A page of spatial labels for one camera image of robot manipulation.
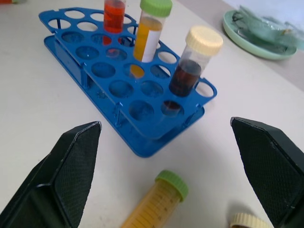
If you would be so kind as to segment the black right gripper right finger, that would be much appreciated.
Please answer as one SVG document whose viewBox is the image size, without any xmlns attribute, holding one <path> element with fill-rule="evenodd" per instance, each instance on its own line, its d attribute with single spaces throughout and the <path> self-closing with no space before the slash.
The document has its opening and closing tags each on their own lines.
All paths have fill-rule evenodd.
<svg viewBox="0 0 304 228">
<path fill-rule="evenodd" d="M 304 153 L 280 129 L 232 117 L 245 174 L 275 228 L 304 226 Z"/>
</svg>

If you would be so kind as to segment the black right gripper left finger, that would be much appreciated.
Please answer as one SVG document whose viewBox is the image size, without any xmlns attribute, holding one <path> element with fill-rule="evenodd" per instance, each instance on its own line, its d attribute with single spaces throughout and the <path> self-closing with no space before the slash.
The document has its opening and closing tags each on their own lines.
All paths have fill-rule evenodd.
<svg viewBox="0 0 304 228">
<path fill-rule="evenodd" d="M 77 228 L 91 189 L 100 121 L 63 133 L 0 214 L 2 228 Z"/>
</svg>

